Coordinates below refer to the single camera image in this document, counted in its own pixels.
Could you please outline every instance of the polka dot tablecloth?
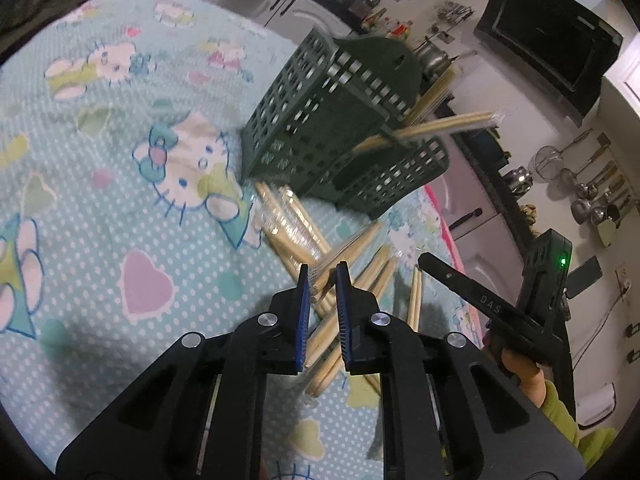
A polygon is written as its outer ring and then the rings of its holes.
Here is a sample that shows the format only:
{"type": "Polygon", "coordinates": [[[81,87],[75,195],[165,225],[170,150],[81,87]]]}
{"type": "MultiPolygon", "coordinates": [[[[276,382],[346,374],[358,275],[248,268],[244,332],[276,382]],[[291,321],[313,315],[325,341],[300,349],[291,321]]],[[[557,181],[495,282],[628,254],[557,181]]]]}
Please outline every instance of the polka dot tablecloth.
{"type": "MultiPolygon", "coordinates": [[[[236,180],[240,128],[293,51],[200,0],[91,0],[2,67],[0,401],[50,468],[183,333],[230,332],[294,285],[236,180]]],[[[333,246],[367,222],[303,202],[333,246]]],[[[351,271],[390,243],[380,303],[404,317],[417,252],[460,260],[428,188],[380,221],[351,271]]],[[[475,314],[431,280],[420,330],[478,342],[475,314]]],[[[271,478],[381,478],[367,386],[340,374],[316,404],[304,388],[269,380],[271,478]]]]}

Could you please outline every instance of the electrical outlet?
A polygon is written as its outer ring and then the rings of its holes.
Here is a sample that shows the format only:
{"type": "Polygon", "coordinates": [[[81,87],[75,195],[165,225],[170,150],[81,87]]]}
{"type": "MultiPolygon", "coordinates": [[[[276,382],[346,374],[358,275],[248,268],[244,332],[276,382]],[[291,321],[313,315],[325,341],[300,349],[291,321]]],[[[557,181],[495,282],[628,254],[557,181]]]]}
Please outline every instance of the electrical outlet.
{"type": "Polygon", "coordinates": [[[622,263],[616,269],[616,277],[618,279],[618,288],[620,289],[620,294],[626,288],[631,287],[631,277],[629,273],[626,271],[626,263],[622,263]]]}

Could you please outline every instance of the power cord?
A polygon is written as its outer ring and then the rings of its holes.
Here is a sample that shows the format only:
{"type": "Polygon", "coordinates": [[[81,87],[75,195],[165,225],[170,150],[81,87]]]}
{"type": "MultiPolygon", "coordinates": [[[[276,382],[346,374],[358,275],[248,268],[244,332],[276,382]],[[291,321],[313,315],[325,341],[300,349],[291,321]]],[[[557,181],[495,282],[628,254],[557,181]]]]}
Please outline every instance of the power cord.
{"type": "Polygon", "coordinates": [[[575,362],[573,371],[575,371],[575,369],[578,367],[578,364],[580,363],[580,361],[582,360],[582,358],[584,357],[584,355],[587,353],[587,350],[589,349],[589,347],[591,346],[591,344],[595,341],[595,339],[598,337],[598,334],[602,331],[602,329],[604,328],[604,326],[607,324],[607,321],[609,320],[609,316],[611,315],[611,313],[613,312],[613,309],[615,308],[615,306],[618,304],[618,302],[620,300],[622,300],[625,295],[628,293],[628,290],[630,289],[630,286],[624,288],[622,290],[622,292],[620,292],[620,295],[618,296],[618,298],[616,299],[616,301],[613,302],[613,304],[609,307],[609,310],[607,311],[606,316],[604,317],[604,319],[600,322],[600,325],[598,327],[598,329],[596,330],[596,332],[591,336],[591,338],[589,339],[589,341],[587,342],[587,345],[584,347],[584,349],[580,352],[580,355],[578,356],[578,360],[575,362]]]}

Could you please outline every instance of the person's arm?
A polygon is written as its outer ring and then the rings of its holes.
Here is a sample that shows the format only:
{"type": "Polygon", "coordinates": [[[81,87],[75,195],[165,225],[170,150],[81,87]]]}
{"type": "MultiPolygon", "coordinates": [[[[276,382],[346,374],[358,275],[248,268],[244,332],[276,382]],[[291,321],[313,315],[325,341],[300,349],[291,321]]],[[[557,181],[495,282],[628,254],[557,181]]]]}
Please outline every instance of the person's arm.
{"type": "Polygon", "coordinates": [[[580,452],[587,468],[590,468],[605,452],[617,433],[613,428],[592,431],[580,438],[580,428],[558,397],[558,391],[551,381],[545,381],[540,368],[522,354],[505,349],[502,364],[520,378],[520,389],[529,400],[539,407],[546,417],[558,428],[580,452]]]}

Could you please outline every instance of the bundle of chopsticks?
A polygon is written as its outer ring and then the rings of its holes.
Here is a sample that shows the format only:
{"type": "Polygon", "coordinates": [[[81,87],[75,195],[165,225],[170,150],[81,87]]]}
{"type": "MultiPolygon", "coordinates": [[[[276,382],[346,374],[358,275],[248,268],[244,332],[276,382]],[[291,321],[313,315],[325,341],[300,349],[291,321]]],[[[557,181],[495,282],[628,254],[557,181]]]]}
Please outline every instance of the bundle of chopsticks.
{"type": "MultiPolygon", "coordinates": [[[[339,327],[335,293],[332,291],[332,270],[341,261],[346,261],[351,267],[374,241],[380,230],[380,224],[378,222],[369,224],[339,248],[332,250],[292,190],[288,187],[280,188],[277,191],[280,196],[278,199],[266,184],[258,183],[255,187],[265,208],[273,213],[273,218],[268,225],[265,225],[264,232],[287,271],[296,280],[301,264],[308,264],[312,269],[310,271],[310,277],[314,282],[312,306],[322,321],[310,336],[306,346],[305,368],[313,373],[306,392],[319,397],[336,375],[344,370],[340,343],[337,340],[339,327]],[[300,229],[304,229],[305,233],[301,234],[300,229]],[[320,256],[323,258],[321,266],[318,265],[320,256]],[[327,357],[320,364],[324,355],[327,357]],[[317,371],[311,370],[316,364],[318,364],[317,371]]],[[[372,292],[378,302],[387,290],[398,266],[398,259],[391,252],[391,247],[383,244],[353,283],[357,288],[372,292]]],[[[420,270],[416,267],[407,318],[407,323],[414,331],[418,329],[420,318],[421,276],[420,270]]],[[[379,377],[366,376],[366,379],[380,394],[379,377]]]]}

